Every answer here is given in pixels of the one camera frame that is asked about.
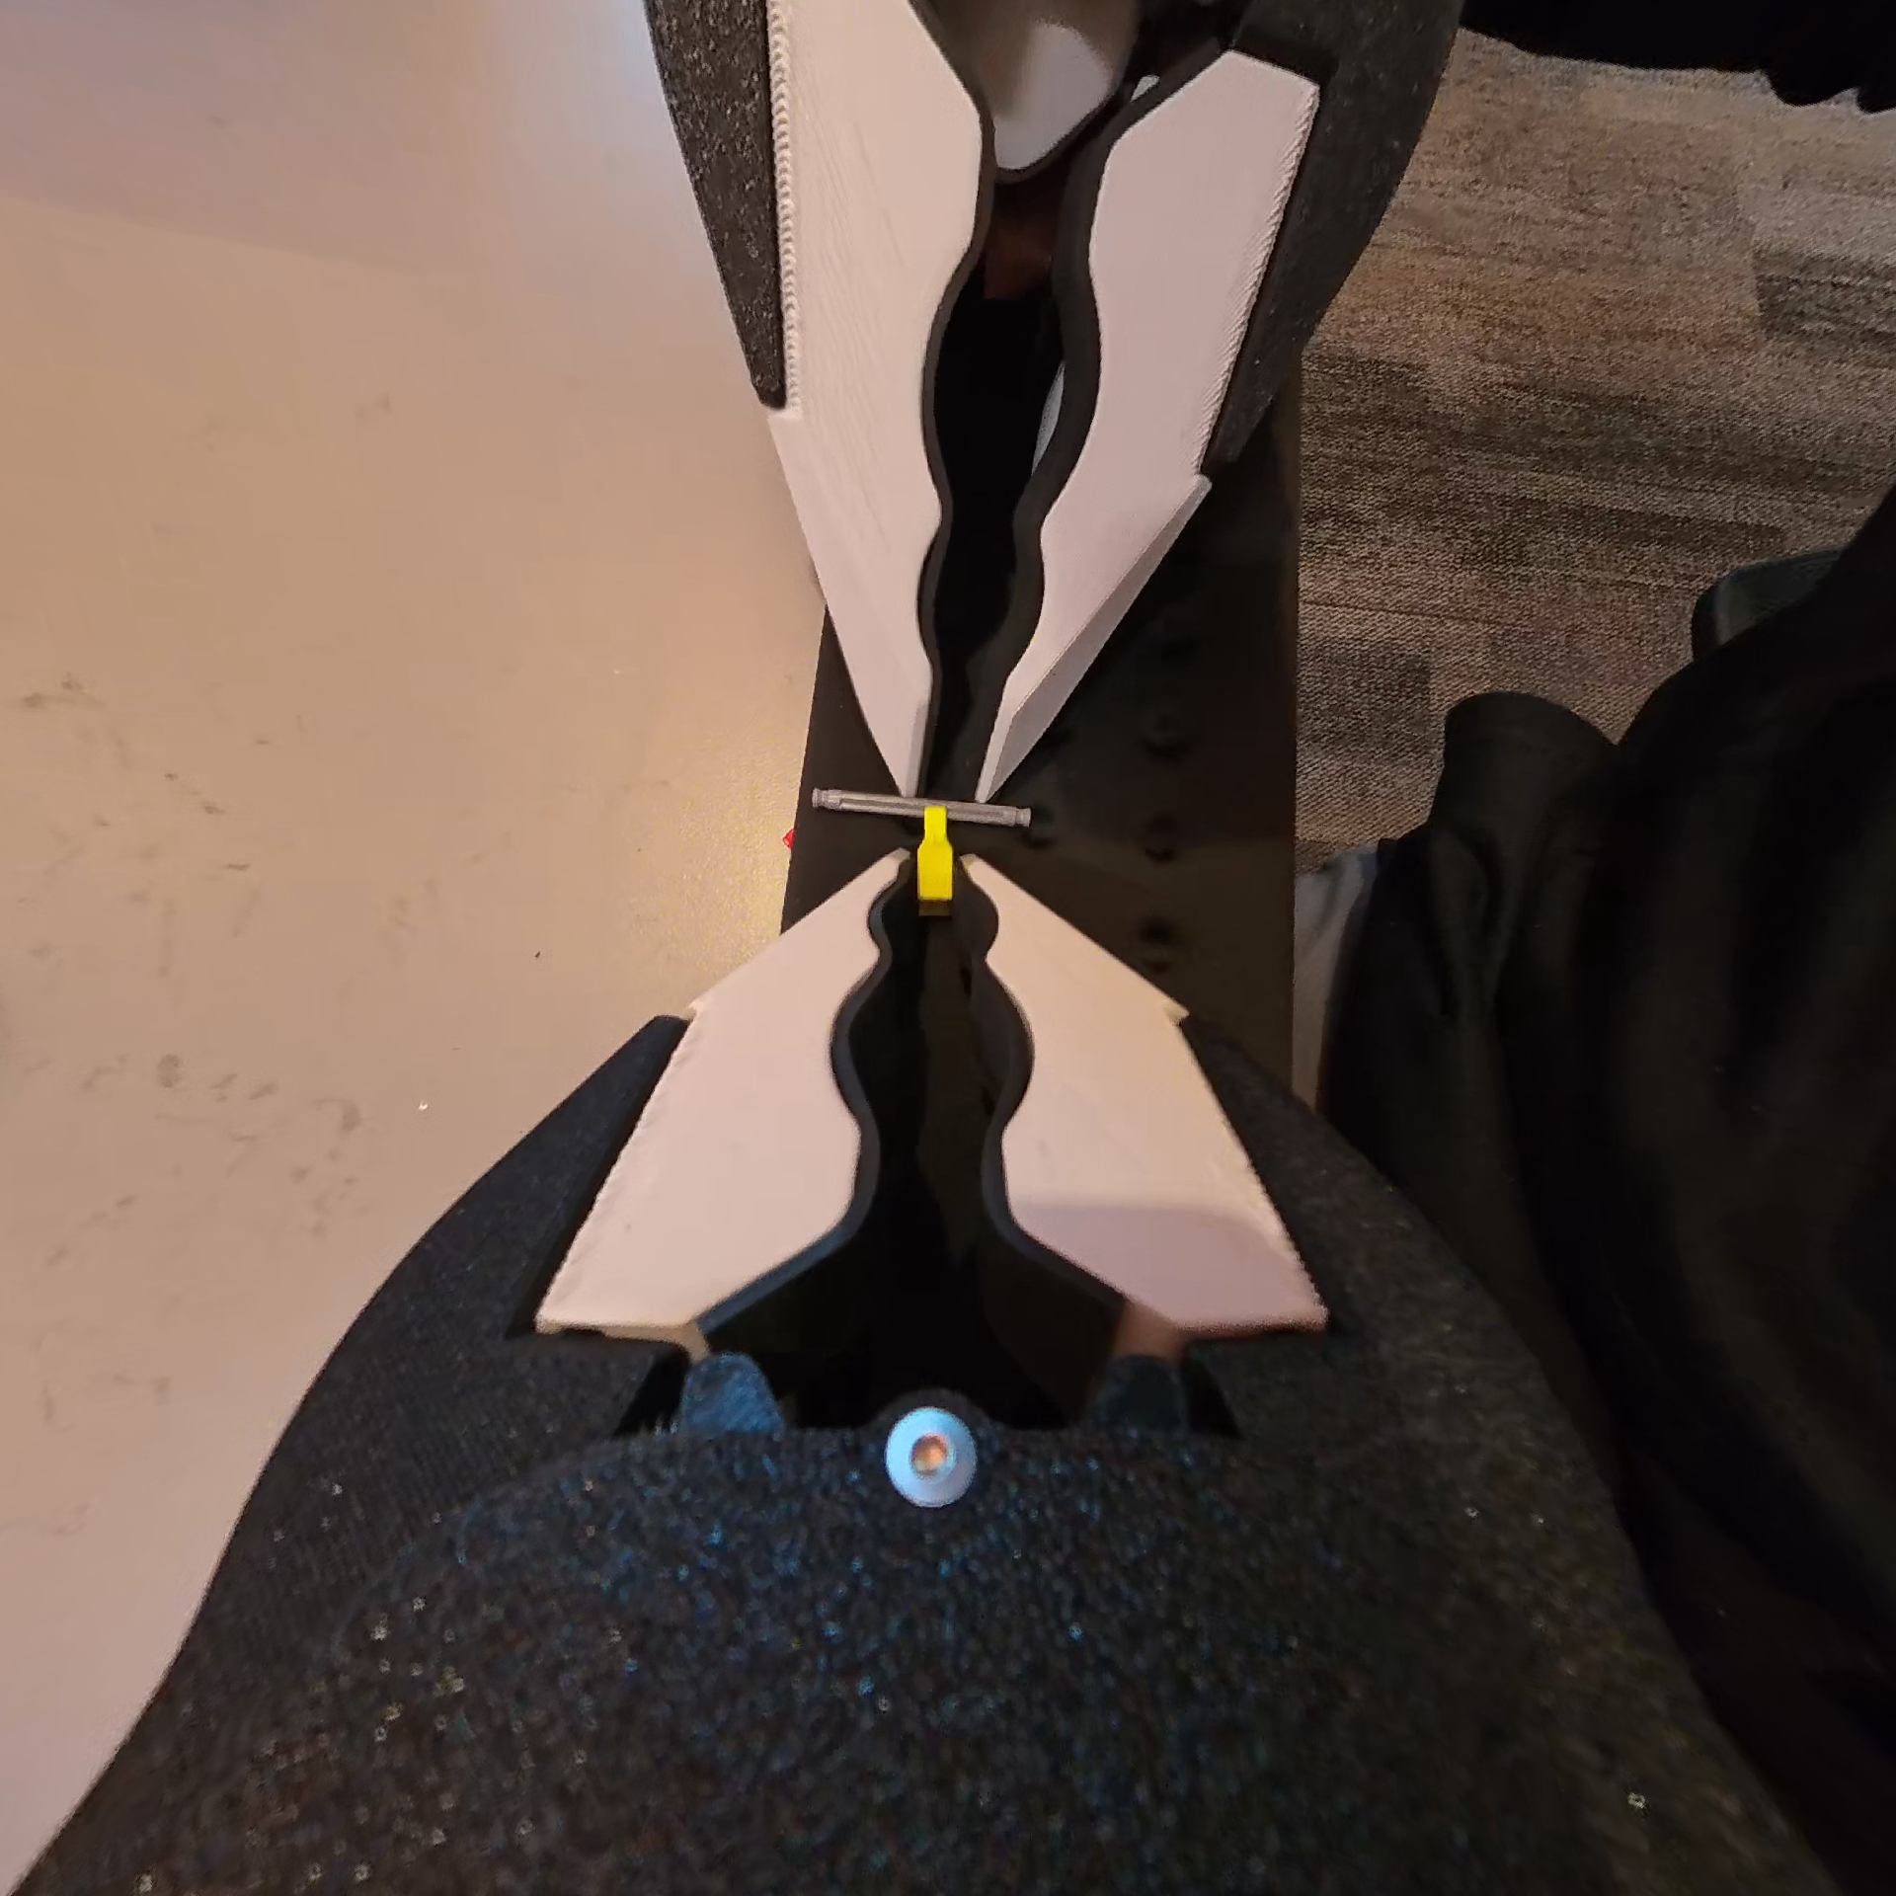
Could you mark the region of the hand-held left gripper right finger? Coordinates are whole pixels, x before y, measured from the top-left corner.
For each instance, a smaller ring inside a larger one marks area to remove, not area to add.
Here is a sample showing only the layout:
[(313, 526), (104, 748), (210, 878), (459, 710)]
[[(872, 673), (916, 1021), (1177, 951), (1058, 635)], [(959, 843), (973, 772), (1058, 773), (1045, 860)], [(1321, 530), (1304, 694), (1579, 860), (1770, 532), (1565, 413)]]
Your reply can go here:
[(997, 1108), (1011, 1226), (1185, 1335), (1315, 1333), (1325, 1304), (1160, 986), (979, 858), (979, 972), (1028, 1041)]

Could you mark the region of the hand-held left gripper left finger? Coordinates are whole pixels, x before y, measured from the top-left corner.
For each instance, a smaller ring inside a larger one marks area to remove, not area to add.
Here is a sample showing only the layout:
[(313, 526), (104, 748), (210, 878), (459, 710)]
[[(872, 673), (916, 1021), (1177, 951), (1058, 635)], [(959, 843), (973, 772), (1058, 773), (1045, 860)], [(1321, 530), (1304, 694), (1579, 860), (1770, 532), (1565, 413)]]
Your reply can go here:
[(541, 1335), (704, 1351), (843, 1234), (866, 1133), (838, 1029), (883, 965), (872, 919), (906, 862), (886, 853), (694, 1002), (538, 1306)]

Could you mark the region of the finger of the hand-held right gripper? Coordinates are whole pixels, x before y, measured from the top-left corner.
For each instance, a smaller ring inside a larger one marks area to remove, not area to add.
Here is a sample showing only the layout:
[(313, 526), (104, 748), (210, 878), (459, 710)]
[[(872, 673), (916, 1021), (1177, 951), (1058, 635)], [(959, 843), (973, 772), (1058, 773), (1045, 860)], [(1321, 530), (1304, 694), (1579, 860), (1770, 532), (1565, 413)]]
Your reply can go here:
[(1205, 51), (1146, 80), (1073, 177), (1064, 358), (976, 690), (979, 798), (1026, 763), (1213, 485), (1213, 430), (1318, 104), (1292, 68)]
[(918, 3), (773, 2), (765, 23), (786, 365), (769, 432), (869, 735), (912, 795), (943, 510), (929, 383), (978, 239), (989, 132)]

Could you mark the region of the thin grey plastic rod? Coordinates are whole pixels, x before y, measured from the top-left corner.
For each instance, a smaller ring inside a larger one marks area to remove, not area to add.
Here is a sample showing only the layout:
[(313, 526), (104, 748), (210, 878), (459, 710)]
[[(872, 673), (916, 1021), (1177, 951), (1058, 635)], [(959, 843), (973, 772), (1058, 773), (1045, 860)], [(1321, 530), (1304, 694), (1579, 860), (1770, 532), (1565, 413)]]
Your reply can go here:
[(887, 792), (825, 790), (811, 792), (811, 807), (831, 815), (872, 815), (904, 822), (926, 822), (939, 815), (943, 822), (1028, 831), (1033, 813), (1003, 801), (969, 801), (950, 796), (900, 796)]

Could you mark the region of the person's right forearm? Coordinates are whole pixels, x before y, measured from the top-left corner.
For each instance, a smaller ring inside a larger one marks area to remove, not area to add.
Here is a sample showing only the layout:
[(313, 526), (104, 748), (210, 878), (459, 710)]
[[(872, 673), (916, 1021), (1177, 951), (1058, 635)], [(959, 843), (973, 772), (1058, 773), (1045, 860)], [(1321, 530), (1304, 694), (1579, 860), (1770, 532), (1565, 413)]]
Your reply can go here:
[(1760, 77), (1790, 105), (1893, 105), (1892, 2), (1467, 2), (1460, 25), (1533, 55)]

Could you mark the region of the black perforated mat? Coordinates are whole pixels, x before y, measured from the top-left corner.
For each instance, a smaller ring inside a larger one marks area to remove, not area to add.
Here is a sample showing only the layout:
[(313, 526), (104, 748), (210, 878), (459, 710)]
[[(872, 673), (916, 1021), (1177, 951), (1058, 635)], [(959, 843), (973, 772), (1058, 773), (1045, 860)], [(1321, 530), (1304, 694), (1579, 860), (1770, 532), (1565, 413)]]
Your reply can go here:
[[(1013, 569), (1005, 500), (1032, 458), (1028, 363), (950, 418), (945, 635), (962, 663)], [(1295, 880), (1295, 580), (1302, 361), (1213, 485), (1103, 653), (1005, 796), (1026, 832), (970, 825), (969, 846), (1040, 902), (1292, 1079)], [(821, 629), (781, 924), (804, 919), (904, 823), (819, 813), (818, 788), (886, 788), (838, 639)]]

